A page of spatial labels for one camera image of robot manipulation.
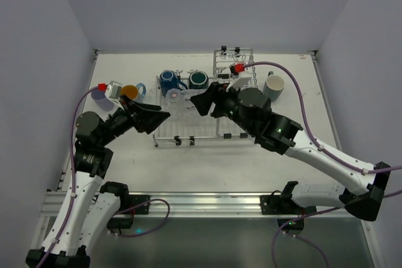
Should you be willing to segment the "dark blue mug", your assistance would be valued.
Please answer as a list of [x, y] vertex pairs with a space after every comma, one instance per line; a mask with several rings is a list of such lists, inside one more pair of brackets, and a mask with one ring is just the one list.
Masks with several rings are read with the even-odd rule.
[[164, 70], [160, 74], [160, 89], [162, 96], [166, 96], [167, 92], [171, 89], [184, 90], [187, 89], [187, 85], [181, 81], [180, 77], [172, 70]]

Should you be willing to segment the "clear glass front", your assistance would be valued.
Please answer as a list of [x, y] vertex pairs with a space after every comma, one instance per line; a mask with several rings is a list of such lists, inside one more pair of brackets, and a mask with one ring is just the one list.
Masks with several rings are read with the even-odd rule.
[[197, 109], [190, 100], [193, 96], [201, 94], [203, 90], [188, 89], [181, 91], [180, 109], [184, 112], [195, 112]]

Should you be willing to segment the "light blue ceramic mug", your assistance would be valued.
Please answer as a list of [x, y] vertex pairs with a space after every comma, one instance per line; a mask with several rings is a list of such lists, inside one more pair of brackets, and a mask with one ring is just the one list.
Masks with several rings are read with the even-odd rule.
[[143, 83], [138, 83], [136, 85], [125, 85], [120, 91], [121, 95], [125, 95], [129, 99], [143, 103], [146, 96], [146, 86]]

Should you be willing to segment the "dark green mug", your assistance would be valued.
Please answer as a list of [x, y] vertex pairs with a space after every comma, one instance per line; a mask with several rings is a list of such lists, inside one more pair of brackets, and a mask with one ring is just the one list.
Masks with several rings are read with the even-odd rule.
[[209, 77], [203, 71], [194, 71], [188, 78], [189, 89], [207, 89], [209, 86]]

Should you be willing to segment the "clear glass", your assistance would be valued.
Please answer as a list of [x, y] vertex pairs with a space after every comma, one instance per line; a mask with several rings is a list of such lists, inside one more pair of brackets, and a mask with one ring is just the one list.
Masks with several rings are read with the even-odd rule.
[[180, 89], [169, 89], [165, 95], [166, 104], [171, 107], [179, 107], [184, 103], [185, 97]]
[[197, 109], [190, 100], [193, 96], [201, 94], [203, 90], [188, 89], [181, 91], [180, 109], [184, 112], [195, 112]]

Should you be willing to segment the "lavender plastic cup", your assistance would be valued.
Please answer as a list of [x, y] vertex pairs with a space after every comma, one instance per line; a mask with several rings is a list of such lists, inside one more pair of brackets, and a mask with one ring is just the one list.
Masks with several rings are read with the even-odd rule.
[[90, 96], [101, 110], [109, 112], [114, 108], [114, 104], [106, 97], [105, 92], [96, 89], [90, 93]]

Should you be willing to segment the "grey blue mug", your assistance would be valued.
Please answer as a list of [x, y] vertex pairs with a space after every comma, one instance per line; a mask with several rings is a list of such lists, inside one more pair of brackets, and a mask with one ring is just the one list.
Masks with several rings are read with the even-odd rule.
[[263, 95], [268, 97], [272, 102], [276, 101], [285, 89], [285, 81], [279, 75], [275, 75], [270, 71], [263, 86]]

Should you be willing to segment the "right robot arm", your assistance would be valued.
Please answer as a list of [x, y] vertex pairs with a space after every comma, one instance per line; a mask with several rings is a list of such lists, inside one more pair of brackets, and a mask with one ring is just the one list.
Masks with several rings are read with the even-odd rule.
[[190, 100], [201, 116], [226, 117], [263, 149], [297, 159], [333, 179], [330, 185], [290, 181], [268, 201], [270, 207], [290, 211], [332, 206], [361, 220], [377, 219], [390, 175], [387, 164], [365, 163], [325, 143], [314, 143], [299, 123], [274, 113], [270, 99], [258, 88], [241, 90], [214, 82]]

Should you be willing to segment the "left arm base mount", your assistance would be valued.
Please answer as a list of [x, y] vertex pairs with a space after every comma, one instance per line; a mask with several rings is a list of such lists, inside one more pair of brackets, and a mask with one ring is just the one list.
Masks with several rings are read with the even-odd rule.
[[118, 211], [127, 210], [120, 217], [112, 217], [107, 223], [108, 231], [122, 234], [123, 230], [129, 230], [134, 224], [136, 216], [147, 215], [149, 213], [149, 195], [129, 195], [128, 202]]

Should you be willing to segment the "aluminium frame rail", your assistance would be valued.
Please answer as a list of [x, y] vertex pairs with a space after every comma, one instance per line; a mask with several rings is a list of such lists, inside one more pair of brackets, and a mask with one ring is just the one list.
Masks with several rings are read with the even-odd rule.
[[[285, 214], [278, 210], [263, 209], [260, 196], [269, 193], [152, 193], [130, 192], [134, 201], [139, 201], [139, 195], [148, 195], [146, 200], [164, 199], [170, 204], [171, 218], [287, 218], [307, 214]], [[40, 217], [56, 217], [65, 196], [64, 191], [47, 192], [40, 210]], [[153, 201], [148, 207], [147, 215], [140, 217], [164, 217], [167, 207], [163, 202]], [[318, 217], [354, 218], [344, 209], [339, 209]]]

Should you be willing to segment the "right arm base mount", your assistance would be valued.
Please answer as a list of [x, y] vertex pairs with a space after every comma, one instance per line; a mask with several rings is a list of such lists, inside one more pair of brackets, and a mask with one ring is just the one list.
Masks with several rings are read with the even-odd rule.
[[[291, 200], [282, 200], [280, 190], [274, 190], [271, 193], [261, 195], [259, 197], [259, 205], [263, 215], [297, 215], [299, 217], [305, 214], [305, 210], [294, 204]], [[302, 233], [304, 225], [303, 220], [288, 222], [283, 230], [288, 234], [299, 235]]]

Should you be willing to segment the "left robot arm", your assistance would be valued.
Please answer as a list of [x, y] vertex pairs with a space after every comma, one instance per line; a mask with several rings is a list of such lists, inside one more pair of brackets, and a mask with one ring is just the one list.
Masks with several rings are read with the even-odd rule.
[[106, 146], [132, 128], [138, 133], [152, 133], [170, 113], [125, 95], [119, 103], [106, 120], [92, 111], [78, 116], [68, 190], [41, 247], [29, 250], [29, 267], [88, 267], [90, 253], [108, 221], [129, 208], [128, 186], [104, 182], [113, 156]]

